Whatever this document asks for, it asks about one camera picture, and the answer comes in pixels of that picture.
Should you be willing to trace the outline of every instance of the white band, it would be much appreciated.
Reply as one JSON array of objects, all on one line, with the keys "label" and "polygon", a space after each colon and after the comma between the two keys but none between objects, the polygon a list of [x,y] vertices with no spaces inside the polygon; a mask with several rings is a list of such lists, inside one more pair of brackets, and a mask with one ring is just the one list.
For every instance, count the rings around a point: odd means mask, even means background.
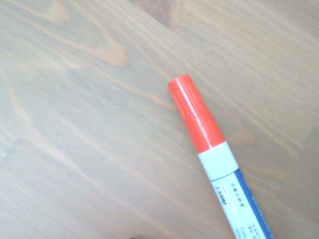
[{"label": "white band", "polygon": [[239,168],[226,141],[200,153],[198,157],[210,181],[222,178]]}]

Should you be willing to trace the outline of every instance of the marker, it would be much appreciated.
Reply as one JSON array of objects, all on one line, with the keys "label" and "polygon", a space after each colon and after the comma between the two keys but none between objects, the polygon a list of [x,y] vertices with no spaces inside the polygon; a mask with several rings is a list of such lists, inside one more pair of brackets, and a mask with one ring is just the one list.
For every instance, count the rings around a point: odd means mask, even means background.
[{"label": "marker", "polygon": [[273,239],[215,119],[189,75],[168,88],[237,239]]}]

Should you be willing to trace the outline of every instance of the light wood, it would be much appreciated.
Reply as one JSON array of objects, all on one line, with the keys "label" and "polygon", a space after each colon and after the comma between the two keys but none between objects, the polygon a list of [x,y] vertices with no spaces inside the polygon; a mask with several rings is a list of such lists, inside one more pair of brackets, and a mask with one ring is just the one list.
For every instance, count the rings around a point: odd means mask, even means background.
[{"label": "light wood", "polygon": [[0,238],[234,238],[166,87],[184,73],[275,238],[319,238],[318,8],[1,1]]}]

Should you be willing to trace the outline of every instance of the wood grain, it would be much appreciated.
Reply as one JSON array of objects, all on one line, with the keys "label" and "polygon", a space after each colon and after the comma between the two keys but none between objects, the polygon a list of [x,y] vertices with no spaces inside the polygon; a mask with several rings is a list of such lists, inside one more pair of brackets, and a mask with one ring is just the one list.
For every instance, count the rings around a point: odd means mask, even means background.
[{"label": "wood grain", "polygon": [[2,1],[0,238],[233,238],[166,87],[184,73],[275,238],[318,238],[317,3],[299,4]]}]

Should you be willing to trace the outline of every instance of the wooden table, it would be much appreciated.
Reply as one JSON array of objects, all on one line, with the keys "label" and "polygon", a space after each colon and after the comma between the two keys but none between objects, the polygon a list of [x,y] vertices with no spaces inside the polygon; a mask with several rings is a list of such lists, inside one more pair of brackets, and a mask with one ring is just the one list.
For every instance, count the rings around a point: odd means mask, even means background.
[{"label": "wooden table", "polygon": [[2,0],[0,238],[234,238],[185,73],[275,238],[319,238],[315,0]]}]

